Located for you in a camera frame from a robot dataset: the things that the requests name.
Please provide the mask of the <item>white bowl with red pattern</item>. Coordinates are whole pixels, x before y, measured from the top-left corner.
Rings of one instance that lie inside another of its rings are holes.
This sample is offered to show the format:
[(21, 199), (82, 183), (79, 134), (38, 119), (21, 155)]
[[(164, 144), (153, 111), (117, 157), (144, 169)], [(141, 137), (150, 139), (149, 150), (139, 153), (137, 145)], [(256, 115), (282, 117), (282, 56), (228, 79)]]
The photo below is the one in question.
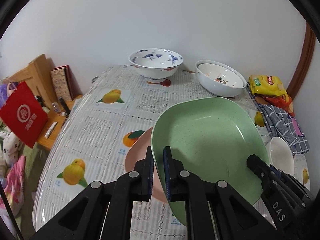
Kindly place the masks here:
[(245, 85), (241, 75), (226, 66), (217, 63), (202, 63), (198, 69), (206, 77), (222, 85), (233, 88), (242, 88)]

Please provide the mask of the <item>wooden side table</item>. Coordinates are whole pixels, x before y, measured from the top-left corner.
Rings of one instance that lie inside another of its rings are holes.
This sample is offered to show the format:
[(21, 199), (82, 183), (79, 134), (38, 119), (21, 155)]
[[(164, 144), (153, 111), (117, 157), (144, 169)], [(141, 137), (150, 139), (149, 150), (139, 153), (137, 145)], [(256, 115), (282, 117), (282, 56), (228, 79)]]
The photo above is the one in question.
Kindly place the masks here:
[(61, 114), (53, 110), (52, 103), (58, 102), (54, 86), (51, 80), (50, 71), (53, 70), (52, 59), (41, 54), (28, 65), (13, 74), (3, 78), (2, 83), (25, 81), (35, 96), (40, 96), (44, 105), (50, 109), (48, 121), (41, 131), (37, 143), (47, 150), (51, 150), (60, 130), (66, 120)]

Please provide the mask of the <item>green speckled plate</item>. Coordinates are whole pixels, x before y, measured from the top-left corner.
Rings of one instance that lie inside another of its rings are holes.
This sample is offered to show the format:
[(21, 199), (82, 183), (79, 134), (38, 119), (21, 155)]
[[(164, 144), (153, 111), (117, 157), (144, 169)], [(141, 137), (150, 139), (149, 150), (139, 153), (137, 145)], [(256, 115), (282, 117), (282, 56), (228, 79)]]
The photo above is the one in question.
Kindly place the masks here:
[(163, 149), (202, 180), (225, 180), (254, 205), (263, 191), (259, 178), (247, 167), (255, 154), (269, 163), (267, 150), (249, 115), (233, 101), (221, 97), (175, 104), (156, 121), (151, 135), (152, 154), (165, 189)]

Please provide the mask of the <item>small white bowl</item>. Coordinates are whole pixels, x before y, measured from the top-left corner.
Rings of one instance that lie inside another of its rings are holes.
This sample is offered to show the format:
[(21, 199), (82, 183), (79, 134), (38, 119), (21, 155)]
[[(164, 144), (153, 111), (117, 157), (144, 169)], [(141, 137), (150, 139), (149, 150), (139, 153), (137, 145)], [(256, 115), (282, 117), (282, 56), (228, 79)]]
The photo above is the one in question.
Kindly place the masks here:
[(285, 140), (273, 137), (266, 145), (269, 161), (272, 166), (285, 174), (293, 175), (295, 163), (292, 152)]

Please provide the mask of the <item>pink plate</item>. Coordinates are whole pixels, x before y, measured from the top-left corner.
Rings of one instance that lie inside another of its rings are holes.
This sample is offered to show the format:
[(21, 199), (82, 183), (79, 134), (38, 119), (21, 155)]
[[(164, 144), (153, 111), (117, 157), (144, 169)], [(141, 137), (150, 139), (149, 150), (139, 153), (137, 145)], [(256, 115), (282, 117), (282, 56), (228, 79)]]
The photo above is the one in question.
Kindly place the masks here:
[[(152, 127), (149, 128), (129, 149), (124, 163), (126, 172), (134, 170), (136, 162), (145, 158), (147, 148), (151, 146), (151, 133)], [(153, 171), (152, 197), (163, 203), (168, 203), (155, 165)]]

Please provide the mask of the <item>large white bowl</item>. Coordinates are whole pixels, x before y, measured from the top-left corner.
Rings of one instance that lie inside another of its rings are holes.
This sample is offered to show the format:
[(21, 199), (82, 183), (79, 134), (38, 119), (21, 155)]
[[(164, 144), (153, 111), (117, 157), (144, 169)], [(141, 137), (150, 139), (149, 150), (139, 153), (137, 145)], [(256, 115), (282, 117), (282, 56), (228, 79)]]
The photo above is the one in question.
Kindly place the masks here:
[(241, 94), (242, 91), (247, 87), (247, 82), (246, 82), (245, 78), (239, 72), (234, 70), (233, 68), (231, 68), (231, 69), (241, 75), (243, 81), (245, 82), (244, 87), (233, 88), (233, 87), (222, 85), (214, 80), (211, 80), (210, 78), (206, 77), (202, 72), (200, 72), (200, 70), (198, 69), (198, 66), (202, 63), (217, 63), (222, 66), (226, 66), (228, 68), (231, 68), (231, 67), (226, 64), (216, 62), (216, 61), (210, 61), (210, 60), (200, 60), (200, 61), (196, 62), (196, 64), (195, 64), (195, 66), (196, 66), (195, 67), (196, 79), (197, 79), (197, 81), (199, 81), (200, 85), (203, 88), (205, 88), (206, 90), (208, 90), (212, 94), (217, 95), (217, 96), (223, 96), (225, 98), (232, 98), (232, 97), (235, 97), (235, 96)]

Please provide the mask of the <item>blue checkered cloth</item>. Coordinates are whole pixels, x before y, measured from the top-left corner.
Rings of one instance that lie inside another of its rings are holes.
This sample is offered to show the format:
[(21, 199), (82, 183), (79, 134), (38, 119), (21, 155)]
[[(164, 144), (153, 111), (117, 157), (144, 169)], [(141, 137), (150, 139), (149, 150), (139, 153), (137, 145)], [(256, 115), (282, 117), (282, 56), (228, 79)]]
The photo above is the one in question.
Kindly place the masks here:
[(263, 116), (271, 138), (280, 137), (289, 146), (293, 155), (306, 154), (310, 145), (297, 120), (286, 111), (273, 105), (263, 105), (255, 102), (257, 110)]

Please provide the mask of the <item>patterned book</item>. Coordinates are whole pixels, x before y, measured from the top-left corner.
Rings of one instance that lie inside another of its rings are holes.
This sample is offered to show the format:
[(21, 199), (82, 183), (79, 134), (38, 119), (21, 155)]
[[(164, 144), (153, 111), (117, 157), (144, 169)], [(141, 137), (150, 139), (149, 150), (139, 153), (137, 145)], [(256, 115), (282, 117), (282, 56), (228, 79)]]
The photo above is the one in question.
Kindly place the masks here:
[(65, 101), (74, 99), (69, 65), (56, 67), (50, 71), (53, 87), (57, 98)]

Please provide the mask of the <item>red paper bag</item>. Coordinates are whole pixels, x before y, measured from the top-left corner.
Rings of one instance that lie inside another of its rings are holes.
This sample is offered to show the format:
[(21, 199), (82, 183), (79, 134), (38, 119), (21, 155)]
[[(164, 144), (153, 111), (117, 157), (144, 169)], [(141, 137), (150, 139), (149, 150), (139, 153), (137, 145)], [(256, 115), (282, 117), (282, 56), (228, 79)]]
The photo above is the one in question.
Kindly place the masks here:
[(23, 81), (1, 107), (1, 119), (24, 144), (33, 148), (48, 115)]

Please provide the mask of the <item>yellow snack bag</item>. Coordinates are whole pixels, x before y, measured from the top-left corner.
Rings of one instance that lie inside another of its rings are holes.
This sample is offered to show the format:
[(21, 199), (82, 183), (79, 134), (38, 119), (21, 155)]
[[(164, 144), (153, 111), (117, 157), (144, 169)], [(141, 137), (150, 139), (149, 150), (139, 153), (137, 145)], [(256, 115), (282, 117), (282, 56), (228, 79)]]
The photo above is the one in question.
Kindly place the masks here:
[(266, 102), (285, 110), (291, 116), (295, 116), (293, 100), (288, 95), (279, 77), (251, 75), (248, 80), (253, 95), (258, 95)]

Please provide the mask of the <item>brown wooden door frame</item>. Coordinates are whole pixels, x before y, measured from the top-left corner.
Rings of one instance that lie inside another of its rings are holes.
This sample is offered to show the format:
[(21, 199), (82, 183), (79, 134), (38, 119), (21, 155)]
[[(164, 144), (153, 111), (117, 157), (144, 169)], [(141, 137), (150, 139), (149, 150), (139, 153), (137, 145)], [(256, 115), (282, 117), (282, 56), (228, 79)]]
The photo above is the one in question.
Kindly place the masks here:
[(315, 49), (316, 35), (310, 25), (306, 23), (304, 42), (300, 55), (299, 62), (296, 66), (293, 77), (288, 85), (287, 93), (293, 100), (298, 94), (310, 68), (310, 63), (313, 58)]

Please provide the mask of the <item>blue patterned white bowl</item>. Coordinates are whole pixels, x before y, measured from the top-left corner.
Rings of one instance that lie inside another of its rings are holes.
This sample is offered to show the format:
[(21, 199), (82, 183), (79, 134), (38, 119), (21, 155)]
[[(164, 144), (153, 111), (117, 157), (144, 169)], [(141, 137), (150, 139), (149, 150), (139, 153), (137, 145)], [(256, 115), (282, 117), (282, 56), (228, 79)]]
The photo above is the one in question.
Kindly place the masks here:
[(149, 83), (161, 83), (173, 76), (183, 60), (179, 53), (161, 48), (141, 49), (129, 56), (135, 71)]

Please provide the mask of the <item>fruit print tablecloth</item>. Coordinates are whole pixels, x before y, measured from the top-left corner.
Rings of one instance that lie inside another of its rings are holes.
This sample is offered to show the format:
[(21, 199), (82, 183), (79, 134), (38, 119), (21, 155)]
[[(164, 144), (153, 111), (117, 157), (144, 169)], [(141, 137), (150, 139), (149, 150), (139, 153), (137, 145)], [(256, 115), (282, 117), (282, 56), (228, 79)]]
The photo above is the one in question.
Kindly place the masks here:
[(148, 130), (176, 103), (210, 96), (193, 73), (178, 70), (170, 81), (168, 87), (149, 84), (130, 65), (110, 67), (98, 77), (74, 105), (44, 165), (32, 214), (36, 230), (82, 191), (59, 177), (72, 161), (85, 162), (88, 183), (115, 181), (125, 172), (125, 135)]

